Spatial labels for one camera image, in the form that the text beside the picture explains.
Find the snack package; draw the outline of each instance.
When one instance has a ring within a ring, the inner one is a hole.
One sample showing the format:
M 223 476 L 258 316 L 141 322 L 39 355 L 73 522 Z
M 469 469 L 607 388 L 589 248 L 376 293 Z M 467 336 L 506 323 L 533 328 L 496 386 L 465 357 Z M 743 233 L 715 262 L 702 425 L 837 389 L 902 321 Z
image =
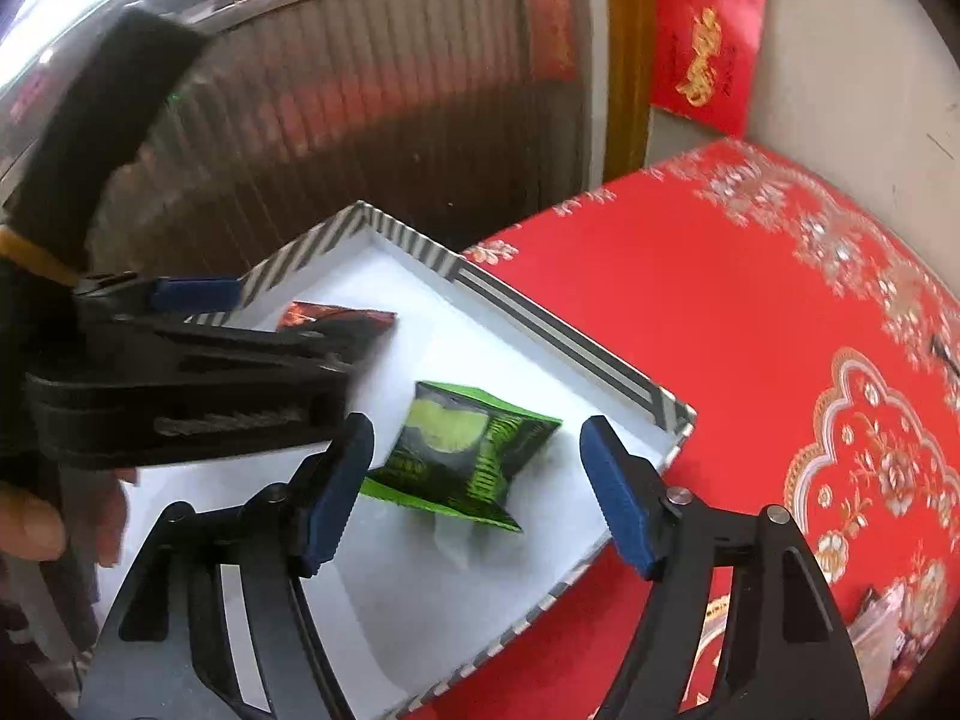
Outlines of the snack package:
M 867 691 L 870 714 L 875 714 L 890 682 L 890 669 L 898 654 L 901 629 L 899 620 L 904 608 L 904 585 L 894 584 L 882 596 L 868 592 L 861 613 L 848 627 L 860 675 Z
M 397 444 L 361 492 L 520 532 L 503 508 L 507 491 L 560 424 L 483 389 L 417 382 Z
M 378 338 L 397 321 L 389 311 L 353 309 L 295 300 L 283 312 L 277 332 L 296 332 L 322 338 L 328 354 L 356 365 L 367 357 Z

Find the red tablecloth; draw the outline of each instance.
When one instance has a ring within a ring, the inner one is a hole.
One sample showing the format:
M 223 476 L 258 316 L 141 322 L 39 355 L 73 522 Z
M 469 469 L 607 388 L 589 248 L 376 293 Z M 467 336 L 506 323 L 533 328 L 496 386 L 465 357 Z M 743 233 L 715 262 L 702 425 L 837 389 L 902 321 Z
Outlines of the red tablecloth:
M 904 585 L 896 691 L 960 581 L 960 305 L 870 215 L 784 158 L 717 143 L 565 201 L 469 257 L 698 410 L 668 473 L 710 504 L 797 517 L 853 619 Z M 718 572 L 686 706 L 712 684 Z M 608 550 L 546 613 L 419 718 L 586 720 L 647 587 Z

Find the red snack bag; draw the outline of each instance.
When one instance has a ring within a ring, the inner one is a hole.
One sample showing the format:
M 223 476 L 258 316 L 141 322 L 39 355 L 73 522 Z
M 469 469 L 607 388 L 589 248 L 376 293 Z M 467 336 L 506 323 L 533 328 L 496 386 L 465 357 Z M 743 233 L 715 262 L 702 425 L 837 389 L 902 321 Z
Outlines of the red snack bag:
M 742 137 L 764 6 L 765 0 L 656 0 L 651 104 Z
M 323 339 L 328 355 L 354 365 L 370 354 L 378 338 L 397 321 L 390 311 L 353 309 L 295 300 L 277 324 L 277 332 L 309 333 Z

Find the finger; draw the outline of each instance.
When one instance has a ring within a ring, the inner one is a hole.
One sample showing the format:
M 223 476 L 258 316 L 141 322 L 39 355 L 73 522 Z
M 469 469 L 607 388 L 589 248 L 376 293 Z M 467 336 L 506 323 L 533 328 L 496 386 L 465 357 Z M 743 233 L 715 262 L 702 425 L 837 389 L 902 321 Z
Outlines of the finger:
M 64 522 L 56 509 L 0 483 L 0 552 L 24 560 L 56 560 L 65 548 Z
M 114 469 L 113 475 L 121 482 L 126 482 L 129 485 L 137 484 L 140 477 L 137 469 Z
M 120 562 L 120 546 L 127 525 L 127 497 L 117 480 L 112 480 L 97 517 L 97 562 L 104 568 Z

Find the red paper decoration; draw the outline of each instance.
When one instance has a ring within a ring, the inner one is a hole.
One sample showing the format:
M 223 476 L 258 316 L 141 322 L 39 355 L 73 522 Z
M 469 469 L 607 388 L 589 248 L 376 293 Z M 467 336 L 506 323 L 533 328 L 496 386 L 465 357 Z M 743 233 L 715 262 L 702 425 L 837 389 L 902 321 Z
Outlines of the red paper decoration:
M 651 103 L 743 136 L 764 6 L 765 0 L 656 0 Z

